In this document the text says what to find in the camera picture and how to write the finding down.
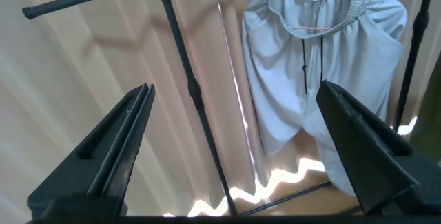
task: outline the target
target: hanging garment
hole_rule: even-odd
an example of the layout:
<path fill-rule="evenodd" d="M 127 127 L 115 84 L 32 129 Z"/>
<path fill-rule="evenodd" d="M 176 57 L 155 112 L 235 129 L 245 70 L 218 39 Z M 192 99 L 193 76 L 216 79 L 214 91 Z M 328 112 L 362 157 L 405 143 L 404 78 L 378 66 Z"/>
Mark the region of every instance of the hanging garment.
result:
<path fill-rule="evenodd" d="M 316 94 L 326 79 L 385 120 L 406 23 L 397 0 L 253 0 L 243 15 L 243 51 L 265 153 L 304 128 L 333 184 L 354 195 Z"/>

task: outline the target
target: clothes rack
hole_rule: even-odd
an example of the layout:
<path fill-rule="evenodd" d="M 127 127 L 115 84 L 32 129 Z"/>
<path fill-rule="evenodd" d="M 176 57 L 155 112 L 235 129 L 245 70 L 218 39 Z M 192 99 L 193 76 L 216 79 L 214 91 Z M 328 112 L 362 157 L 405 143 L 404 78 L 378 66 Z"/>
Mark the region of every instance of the clothes rack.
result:
<path fill-rule="evenodd" d="M 23 13 L 28 19 L 33 19 L 33 18 L 40 16 L 42 14 L 47 14 L 47 13 L 61 10 L 61 9 L 64 9 L 64 8 L 67 8 L 70 6 L 75 6 L 77 4 L 84 3 L 86 1 L 91 1 L 91 0 L 55 0 L 55 1 L 44 3 L 41 5 L 35 6 L 35 7 L 23 8 Z M 216 169 L 218 171 L 218 175 L 219 175 L 225 196 L 227 197 L 229 213 L 231 216 L 238 216 L 239 213 L 236 209 L 236 206 L 235 206 L 234 201 L 231 197 L 231 194 L 229 193 L 227 179 L 225 177 L 225 173 L 223 171 L 221 160 L 218 155 L 216 144 L 214 142 L 212 129 L 211 129 L 210 124 L 208 122 L 207 113 L 205 111 L 205 107 L 204 107 L 204 103 L 203 103 L 201 87 L 199 86 L 198 81 L 196 80 L 196 77 L 194 76 L 192 66 L 189 62 L 187 50 L 185 49 L 185 44 L 183 42 L 181 30 L 179 28 L 178 21 L 176 19 L 176 15 L 175 15 L 174 8 L 172 5 L 172 0 L 161 0 L 161 1 L 163 2 L 165 11 L 167 13 L 167 18 L 168 18 L 168 21 L 170 23 L 170 27 L 173 32 L 174 40 L 176 42 L 176 47 L 178 48 L 179 55 L 181 57 L 181 61 L 182 61 L 183 67 L 184 67 L 184 71 L 187 76 L 189 95 L 193 98 L 195 108 L 198 110 L 198 115 L 201 120 L 201 124 L 203 126 L 205 136 L 207 138 L 210 152 L 212 153 L 213 160 L 216 165 Z M 398 128 L 398 125 L 400 124 L 402 110 L 404 109 L 404 103 L 406 101 L 407 93 L 409 91 L 411 76 L 412 76 L 413 68 L 414 68 L 414 65 L 416 62 L 416 55 L 418 54 L 418 48 L 421 43 L 422 37 L 424 36 L 424 30 L 427 27 L 427 24 L 429 22 L 429 13 L 428 13 L 429 4 L 430 4 L 430 0 L 423 0 L 421 11 L 418 14 L 416 21 L 413 25 L 414 33 L 413 33 L 413 38 L 412 38 L 411 54 L 409 55 L 409 61 L 407 64 L 405 75 L 404 75 L 404 81 L 403 81 L 403 85 L 402 85 L 402 91 L 400 93 L 400 100 L 399 100 L 398 107 L 397 107 L 396 121 L 394 123 L 394 128 L 395 127 Z M 321 183 L 320 185 L 315 185 L 313 187 L 310 187 L 310 188 L 303 190 L 301 192 L 295 192 L 289 196 L 286 196 L 284 198 L 273 201 L 272 203 L 268 203 L 263 206 L 249 210 L 247 212 L 241 213 L 240 215 L 250 215 L 250 214 L 253 214 L 257 211 L 261 211 L 261 210 L 267 209 L 269 207 L 273 207 L 277 204 L 292 200 L 293 198 L 302 196 L 304 194 L 308 194 L 308 193 L 313 192 L 315 190 L 318 190 L 322 187 L 328 187 L 330 185 L 331 185 L 331 182 L 327 181 L 327 182 Z M 360 208 L 357 207 L 357 208 L 349 210 L 348 212 L 345 212 L 343 214 L 348 214 L 348 213 L 352 214 L 354 212 L 357 212 L 358 210 L 360 210 Z"/>

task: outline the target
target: black drawstring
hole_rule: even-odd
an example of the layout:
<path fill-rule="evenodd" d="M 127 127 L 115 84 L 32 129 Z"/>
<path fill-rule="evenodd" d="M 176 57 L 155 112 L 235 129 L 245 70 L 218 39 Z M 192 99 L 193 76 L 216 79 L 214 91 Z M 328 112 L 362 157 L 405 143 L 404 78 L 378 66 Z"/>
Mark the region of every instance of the black drawstring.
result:
<path fill-rule="evenodd" d="M 306 83 L 306 55 L 305 55 L 305 40 L 302 39 L 303 45 L 303 76 L 305 78 L 305 94 L 308 94 L 308 86 Z"/>
<path fill-rule="evenodd" d="M 320 37 L 320 63 L 322 70 L 320 71 L 320 84 L 323 82 L 323 36 Z"/>

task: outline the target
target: curtain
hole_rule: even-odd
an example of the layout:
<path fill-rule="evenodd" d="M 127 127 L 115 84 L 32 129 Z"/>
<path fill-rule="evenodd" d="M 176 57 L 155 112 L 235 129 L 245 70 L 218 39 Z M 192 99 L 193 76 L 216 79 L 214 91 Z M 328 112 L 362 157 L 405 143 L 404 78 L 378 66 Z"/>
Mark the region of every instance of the curtain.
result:
<path fill-rule="evenodd" d="M 161 0 L 94 0 L 31 21 L 21 13 L 46 1 L 0 0 L 0 213 L 6 222 L 30 219 L 27 196 L 142 83 L 154 84 L 157 93 L 127 190 L 129 213 L 226 213 Z M 280 182 L 298 189 L 326 180 L 305 133 L 277 156 L 264 155 L 260 147 L 240 43 L 240 20 L 251 0 L 172 1 L 239 210 L 274 197 Z M 420 0 L 400 1 L 413 21 Z M 424 93 L 431 55 L 439 52 L 434 43 L 440 13 L 432 8 L 431 14 L 435 21 L 423 43 L 430 53 L 418 58 L 409 116 Z M 410 37 L 408 25 L 402 38 L 407 47 Z M 396 72 L 390 113 L 405 61 Z M 302 181 L 311 172 L 318 177 Z"/>

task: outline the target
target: curtain fold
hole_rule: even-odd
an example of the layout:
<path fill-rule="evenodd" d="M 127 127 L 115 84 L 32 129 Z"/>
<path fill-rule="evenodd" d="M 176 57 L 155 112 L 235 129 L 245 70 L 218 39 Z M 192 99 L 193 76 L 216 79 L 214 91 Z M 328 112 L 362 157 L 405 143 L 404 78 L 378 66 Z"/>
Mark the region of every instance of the curtain fold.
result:
<path fill-rule="evenodd" d="M 218 172 L 161 0 L 94 0 L 31 21 L 21 13 L 46 1 L 0 0 L 2 217 L 29 220 L 27 196 L 143 83 L 155 84 L 157 94 L 127 190 L 129 213 L 224 214 Z M 314 162 L 302 165 L 303 157 L 318 159 L 302 149 L 314 146 L 305 133 L 275 156 L 262 151 L 241 44 L 242 14 L 251 0 L 172 1 L 233 197 L 255 204 L 278 182 L 296 183 L 307 168 L 321 170 Z M 420 0 L 400 1 L 414 17 Z M 431 54 L 439 53 L 441 13 L 431 14 L 423 43 L 431 52 L 418 58 L 412 83 L 419 80 L 423 88 Z M 408 47 L 409 34 L 411 25 L 403 37 Z M 395 91 L 403 71 L 397 69 Z M 420 94 L 413 85 L 411 97 Z M 395 102 L 392 96 L 391 106 Z"/>

